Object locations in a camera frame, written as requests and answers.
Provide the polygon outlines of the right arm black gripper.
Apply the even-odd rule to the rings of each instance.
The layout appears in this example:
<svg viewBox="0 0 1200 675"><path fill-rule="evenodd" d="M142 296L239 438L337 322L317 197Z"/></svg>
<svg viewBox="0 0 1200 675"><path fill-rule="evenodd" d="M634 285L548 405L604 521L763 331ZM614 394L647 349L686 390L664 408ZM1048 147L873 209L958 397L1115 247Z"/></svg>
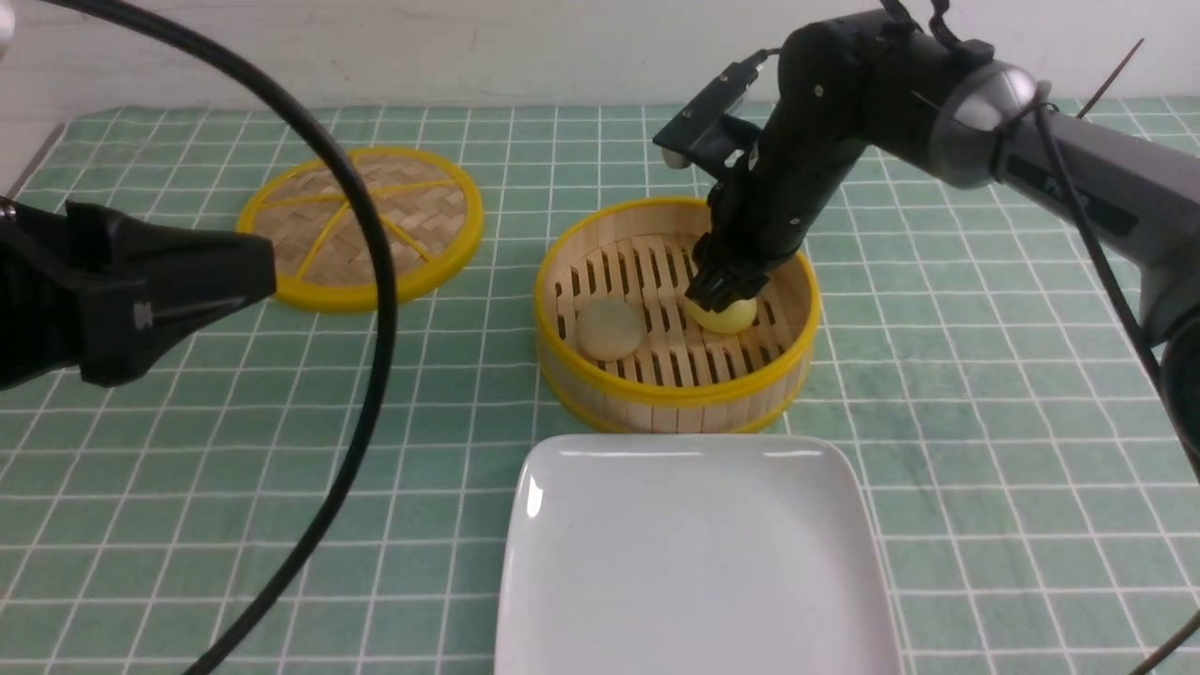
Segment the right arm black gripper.
<svg viewBox="0 0 1200 675"><path fill-rule="evenodd" d="M712 229L686 286L696 307L722 312L754 300L793 257L866 144L840 129L769 121L710 199Z"/></svg>

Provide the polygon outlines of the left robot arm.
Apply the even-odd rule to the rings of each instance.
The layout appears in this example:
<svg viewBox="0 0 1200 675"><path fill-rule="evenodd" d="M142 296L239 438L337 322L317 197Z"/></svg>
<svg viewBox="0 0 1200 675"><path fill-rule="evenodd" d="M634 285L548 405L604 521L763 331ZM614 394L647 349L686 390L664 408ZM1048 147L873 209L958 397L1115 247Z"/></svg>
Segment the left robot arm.
<svg viewBox="0 0 1200 675"><path fill-rule="evenodd" d="M150 225L92 203L2 201L1 384L61 368L113 388L194 333L274 295L262 235Z"/></svg>

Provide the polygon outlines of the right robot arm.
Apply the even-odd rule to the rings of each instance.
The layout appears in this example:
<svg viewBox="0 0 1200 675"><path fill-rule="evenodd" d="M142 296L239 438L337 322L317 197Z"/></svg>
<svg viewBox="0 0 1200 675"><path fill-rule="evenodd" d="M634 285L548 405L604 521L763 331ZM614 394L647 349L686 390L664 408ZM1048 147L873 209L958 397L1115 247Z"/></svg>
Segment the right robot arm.
<svg viewBox="0 0 1200 675"><path fill-rule="evenodd" d="M992 183L1074 226L1196 464L1196 157L1063 114L1049 82L901 2L811 22L708 82L654 136L714 180L686 298L750 299L869 148L949 187Z"/></svg>

